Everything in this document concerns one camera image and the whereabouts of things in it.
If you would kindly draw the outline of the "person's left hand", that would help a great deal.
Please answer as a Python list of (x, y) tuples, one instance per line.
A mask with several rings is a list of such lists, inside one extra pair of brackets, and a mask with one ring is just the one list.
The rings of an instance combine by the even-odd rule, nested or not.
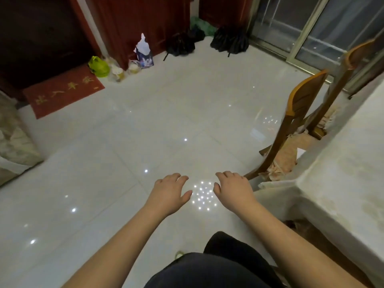
[(180, 209), (177, 208), (176, 200), (184, 194), (182, 189), (188, 179), (188, 176), (179, 173), (166, 175), (163, 179), (158, 179), (144, 208), (161, 220), (174, 214)]

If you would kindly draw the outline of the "person's right hand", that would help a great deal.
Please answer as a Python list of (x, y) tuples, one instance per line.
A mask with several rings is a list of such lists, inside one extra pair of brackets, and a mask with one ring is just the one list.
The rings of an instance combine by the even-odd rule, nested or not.
[(217, 172), (216, 177), (223, 193), (222, 205), (229, 211), (240, 215), (247, 207), (256, 202), (249, 181), (236, 172)]

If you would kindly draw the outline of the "person's left forearm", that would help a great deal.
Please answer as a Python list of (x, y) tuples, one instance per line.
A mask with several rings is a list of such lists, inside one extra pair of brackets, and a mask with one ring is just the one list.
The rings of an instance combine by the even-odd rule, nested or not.
[(143, 247), (171, 213), (144, 205), (62, 288), (122, 288)]

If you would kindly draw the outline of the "person's right forearm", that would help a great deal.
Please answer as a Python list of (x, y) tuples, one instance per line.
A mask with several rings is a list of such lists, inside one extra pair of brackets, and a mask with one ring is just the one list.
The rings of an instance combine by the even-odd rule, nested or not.
[(246, 202), (236, 214), (297, 288), (367, 288), (257, 201)]

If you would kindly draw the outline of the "person's black shorts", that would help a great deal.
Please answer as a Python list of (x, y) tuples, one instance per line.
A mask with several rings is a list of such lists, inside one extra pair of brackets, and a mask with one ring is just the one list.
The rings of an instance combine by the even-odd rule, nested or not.
[(186, 253), (144, 288), (285, 288), (272, 266), (248, 244), (216, 232), (203, 253)]

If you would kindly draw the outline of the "brown patterned seat cushion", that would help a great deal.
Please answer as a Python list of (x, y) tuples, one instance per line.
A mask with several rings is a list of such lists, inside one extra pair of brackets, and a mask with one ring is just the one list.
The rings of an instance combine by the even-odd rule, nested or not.
[(318, 142), (318, 139), (307, 132), (290, 135), (282, 148), (278, 151), (271, 165), (259, 175), (266, 181), (284, 180), (296, 166), (301, 155)]

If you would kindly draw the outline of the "wooden chair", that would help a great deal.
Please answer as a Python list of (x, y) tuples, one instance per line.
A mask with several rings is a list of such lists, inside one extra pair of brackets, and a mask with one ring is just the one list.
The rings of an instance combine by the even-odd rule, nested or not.
[(372, 51), (375, 40), (375, 38), (369, 39), (344, 54), (341, 64), (338, 67), (338, 73), (335, 75), (333, 82), (329, 85), (323, 103), (308, 117), (308, 119), (306, 119), (300, 133), (307, 131), (309, 135), (318, 140), (325, 135), (325, 131), (320, 130), (317, 127), (319, 122), (330, 109), (363, 58)]
[(266, 152), (260, 151), (264, 160), (260, 166), (245, 175), (245, 178), (252, 180), (259, 174), (265, 172), (272, 164), (279, 150), (285, 144), (287, 138), (303, 125), (305, 115), (310, 109), (314, 99), (323, 86), (329, 71), (327, 69), (300, 82), (290, 93), (285, 114), (281, 120), (280, 128), (273, 143), (266, 148)]

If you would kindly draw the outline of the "white tablecloth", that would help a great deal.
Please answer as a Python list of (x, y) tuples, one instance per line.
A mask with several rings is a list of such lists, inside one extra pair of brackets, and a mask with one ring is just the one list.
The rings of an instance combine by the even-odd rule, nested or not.
[(331, 130), (287, 177), (259, 185), (256, 199), (280, 220), (304, 217), (304, 231), (329, 242), (375, 288), (384, 288), (384, 72), (338, 112)]

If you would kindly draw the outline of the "blue and white paper bag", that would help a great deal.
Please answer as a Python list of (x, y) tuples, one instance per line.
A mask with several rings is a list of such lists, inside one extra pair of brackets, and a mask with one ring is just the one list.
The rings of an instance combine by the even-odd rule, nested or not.
[(153, 55), (149, 44), (146, 42), (144, 33), (141, 34), (141, 39), (136, 44), (134, 52), (137, 55), (137, 61), (142, 69), (154, 66)]

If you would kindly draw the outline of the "green plastic bag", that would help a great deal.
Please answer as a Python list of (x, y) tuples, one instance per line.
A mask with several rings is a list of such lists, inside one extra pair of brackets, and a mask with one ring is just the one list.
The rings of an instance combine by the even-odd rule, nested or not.
[(88, 62), (89, 70), (98, 78), (108, 77), (110, 67), (106, 61), (98, 56), (92, 56)]

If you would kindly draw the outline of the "red doormat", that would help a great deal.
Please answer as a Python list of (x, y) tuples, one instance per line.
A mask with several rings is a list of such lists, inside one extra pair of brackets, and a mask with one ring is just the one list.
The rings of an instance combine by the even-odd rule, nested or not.
[(58, 111), (105, 87), (85, 64), (23, 90), (36, 119)]

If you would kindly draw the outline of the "green crumpled bag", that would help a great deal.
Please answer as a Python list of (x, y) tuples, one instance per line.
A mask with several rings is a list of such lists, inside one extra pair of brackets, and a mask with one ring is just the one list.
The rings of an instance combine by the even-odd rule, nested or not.
[(199, 28), (200, 30), (204, 31), (206, 36), (211, 37), (213, 37), (217, 31), (216, 27), (197, 16), (190, 17), (190, 29), (193, 30), (194, 28)]

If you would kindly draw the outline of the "red wooden door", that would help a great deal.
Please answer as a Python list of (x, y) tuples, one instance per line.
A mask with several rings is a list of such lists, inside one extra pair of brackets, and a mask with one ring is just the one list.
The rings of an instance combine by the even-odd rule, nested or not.
[(190, 25), (190, 0), (85, 0), (109, 56), (120, 67), (136, 59), (143, 33), (153, 56)]
[(216, 28), (237, 26), (246, 28), (253, 0), (199, 0), (199, 18)]

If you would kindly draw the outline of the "sliding glass door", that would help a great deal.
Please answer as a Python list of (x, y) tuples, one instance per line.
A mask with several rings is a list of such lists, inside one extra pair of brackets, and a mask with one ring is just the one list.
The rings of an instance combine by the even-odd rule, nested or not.
[(256, 0), (251, 40), (310, 74), (335, 76), (343, 56), (374, 39), (358, 71), (384, 47), (384, 0)]

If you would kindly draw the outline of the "dark wooden door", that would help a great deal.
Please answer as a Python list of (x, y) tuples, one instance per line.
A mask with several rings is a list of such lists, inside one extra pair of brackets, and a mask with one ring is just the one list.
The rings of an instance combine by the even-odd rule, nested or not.
[(0, 0), (0, 91), (23, 89), (84, 64), (97, 43), (77, 0)]

